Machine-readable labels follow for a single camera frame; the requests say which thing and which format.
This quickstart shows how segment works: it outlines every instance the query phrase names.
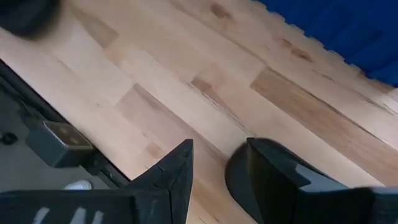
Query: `blue foam panel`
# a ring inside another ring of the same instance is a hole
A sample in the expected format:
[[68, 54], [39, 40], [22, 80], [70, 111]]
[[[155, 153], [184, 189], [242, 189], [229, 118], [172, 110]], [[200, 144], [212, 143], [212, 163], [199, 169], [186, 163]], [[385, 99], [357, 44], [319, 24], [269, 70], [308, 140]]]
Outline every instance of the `blue foam panel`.
[[357, 65], [368, 78], [398, 86], [398, 1], [260, 0], [288, 24]]

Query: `wooden floor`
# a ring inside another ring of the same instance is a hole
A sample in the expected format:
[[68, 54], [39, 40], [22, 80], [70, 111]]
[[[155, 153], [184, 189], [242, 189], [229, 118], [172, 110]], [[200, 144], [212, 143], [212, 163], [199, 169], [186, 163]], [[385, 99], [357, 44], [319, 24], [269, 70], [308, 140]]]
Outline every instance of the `wooden floor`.
[[350, 186], [398, 185], [398, 91], [250, 0], [70, 0], [0, 58], [135, 178], [186, 138], [188, 223], [251, 223], [223, 178], [248, 136]]

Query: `black object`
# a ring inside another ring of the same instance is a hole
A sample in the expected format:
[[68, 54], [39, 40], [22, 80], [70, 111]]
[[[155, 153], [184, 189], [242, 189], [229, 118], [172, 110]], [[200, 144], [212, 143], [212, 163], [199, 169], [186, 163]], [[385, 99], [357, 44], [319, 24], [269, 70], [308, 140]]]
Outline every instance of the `black object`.
[[18, 137], [13, 133], [1, 133], [0, 142], [9, 146], [18, 141]]
[[31, 35], [51, 17], [58, 0], [1, 0], [0, 27], [15, 35]]
[[258, 223], [398, 221], [398, 188], [349, 189], [270, 139], [248, 138], [229, 160], [225, 180]]
[[0, 223], [183, 224], [192, 177], [193, 142], [187, 139], [120, 190], [2, 193]]
[[25, 142], [47, 165], [56, 168], [78, 167], [94, 152], [73, 126], [52, 121], [32, 125]]

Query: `white sneaker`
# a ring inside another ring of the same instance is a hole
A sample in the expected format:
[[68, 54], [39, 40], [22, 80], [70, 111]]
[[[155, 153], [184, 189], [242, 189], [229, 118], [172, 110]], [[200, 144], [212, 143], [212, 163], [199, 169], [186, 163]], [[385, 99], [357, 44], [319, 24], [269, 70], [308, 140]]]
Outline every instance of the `white sneaker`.
[[91, 190], [92, 184], [88, 180], [79, 180], [78, 182], [68, 184], [64, 190]]

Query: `caster wheel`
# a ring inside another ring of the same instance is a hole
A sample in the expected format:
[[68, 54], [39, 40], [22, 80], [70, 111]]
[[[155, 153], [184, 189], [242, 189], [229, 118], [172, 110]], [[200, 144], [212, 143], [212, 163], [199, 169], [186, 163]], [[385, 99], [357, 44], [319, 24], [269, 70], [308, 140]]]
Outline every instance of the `caster wheel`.
[[3, 133], [0, 135], [0, 142], [9, 146], [18, 141], [18, 137], [12, 133]]

